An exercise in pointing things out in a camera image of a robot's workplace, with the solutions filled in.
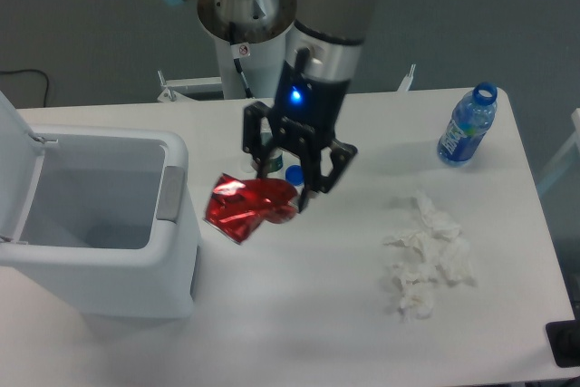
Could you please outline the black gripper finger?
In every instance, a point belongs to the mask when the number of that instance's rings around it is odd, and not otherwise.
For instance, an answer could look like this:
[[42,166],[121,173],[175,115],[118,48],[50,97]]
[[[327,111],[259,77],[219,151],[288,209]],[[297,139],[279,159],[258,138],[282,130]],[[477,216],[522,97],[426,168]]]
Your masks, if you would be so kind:
[[303,212],[309,200],[317,194],[329,193],[339,182],[358,154],[358,149],[331,134],[302,135],[297,142],[297,153],[304,176],[304,185],[297,200],[298,211]]
[[[242,150],[252,157],[258,179],[269,175],[266,173],[266,161],[272,150],[278,148],[267,118],[269,111],[270,108],[261,101],[254,101],[243,110]],[[273,139],[265,147],[261,143],[262,129],[269,129],[273,134]]]

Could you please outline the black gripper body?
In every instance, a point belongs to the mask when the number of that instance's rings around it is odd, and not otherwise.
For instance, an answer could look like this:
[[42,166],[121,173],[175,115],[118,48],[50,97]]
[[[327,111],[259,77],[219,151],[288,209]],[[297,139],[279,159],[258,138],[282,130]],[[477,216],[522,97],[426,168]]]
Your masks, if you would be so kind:
[[306,74],[311,51],[300,48],[295,60],[284,63],[273,106],[273,133],[277,145],[298,150],[303,138],[317,150],[335,138],[335,123],[349,81],[325,81]]

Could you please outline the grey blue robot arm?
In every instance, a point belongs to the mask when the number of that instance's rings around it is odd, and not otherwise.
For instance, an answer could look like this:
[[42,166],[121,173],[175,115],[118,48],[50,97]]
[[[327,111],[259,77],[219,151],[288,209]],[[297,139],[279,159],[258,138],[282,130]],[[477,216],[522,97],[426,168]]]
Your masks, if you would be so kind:
[[[188,0],[166,0],[179,4]],[[226,43],[248,104],[242,148],[259,178],[276,150],[304,175],[297,206],[331,191],[357,149],[335,123],[377,0],[196,0],[207,32]]]

